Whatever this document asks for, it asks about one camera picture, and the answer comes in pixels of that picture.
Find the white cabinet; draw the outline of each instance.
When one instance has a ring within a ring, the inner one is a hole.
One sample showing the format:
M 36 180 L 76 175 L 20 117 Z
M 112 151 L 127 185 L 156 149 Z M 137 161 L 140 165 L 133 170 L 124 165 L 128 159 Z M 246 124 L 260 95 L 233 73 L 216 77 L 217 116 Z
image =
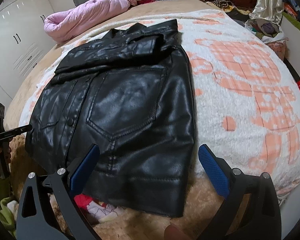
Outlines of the white cabinet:
M 16 0 L 1 9 L 0 87 L 8 97 L 15 96 L 26 76 L 56 44 L 43 30 L 45 17 L 52 13 L 49 0 Z

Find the green fabric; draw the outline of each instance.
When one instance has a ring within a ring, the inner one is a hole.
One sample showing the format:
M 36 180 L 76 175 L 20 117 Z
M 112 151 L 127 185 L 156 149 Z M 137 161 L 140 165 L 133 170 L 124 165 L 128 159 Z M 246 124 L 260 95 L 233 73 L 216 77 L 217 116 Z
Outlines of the green fabric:
M 282 13 L 284 15 L 284 17 L 292 23 L 293 26 L 295 26 L 299 31 L 300 31 L 300 22 L 297 21 L 295 18 L 293 18 L 291 15 L 283 12 Z
M 0 221 L 4 227 L 16 237 L 16 225 L 13 214 L 7 204 L 14 198 L 10 196 L 10 178 L 0 178 Z

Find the red and white cloth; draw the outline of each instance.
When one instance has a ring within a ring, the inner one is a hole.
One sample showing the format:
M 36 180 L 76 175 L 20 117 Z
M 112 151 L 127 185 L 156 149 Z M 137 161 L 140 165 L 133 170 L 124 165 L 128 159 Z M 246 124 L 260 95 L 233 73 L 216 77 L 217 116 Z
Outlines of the red and white cloth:
M 90 224 L 110 221 L 123 212 L 123 208 L 106 204 L 90 196 L 80 194 L 74 201 Z

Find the black leather jacket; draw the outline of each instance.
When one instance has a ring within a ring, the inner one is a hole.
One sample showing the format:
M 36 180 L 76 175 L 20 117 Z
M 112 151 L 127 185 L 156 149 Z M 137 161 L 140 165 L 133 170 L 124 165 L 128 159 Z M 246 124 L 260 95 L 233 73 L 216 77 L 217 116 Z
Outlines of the black leather jacket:
M 177 39 L 171 20 L 112 29 L 72 49 L 35 105 L 29 155 L 53 173 L 96 143 L 85 194 L 182 216 L 195 123 L 189 59 Z

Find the pink quilt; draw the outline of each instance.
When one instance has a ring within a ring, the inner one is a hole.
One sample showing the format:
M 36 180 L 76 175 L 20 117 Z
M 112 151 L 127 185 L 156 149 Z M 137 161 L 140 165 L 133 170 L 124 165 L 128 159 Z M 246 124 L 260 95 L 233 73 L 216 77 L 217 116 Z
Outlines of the pink quilt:
M 48 16 L 44 21 L 44 31 L 61 44 L 124 13 L 129 7 L 127 0 L 89 0 L 74 9 Z

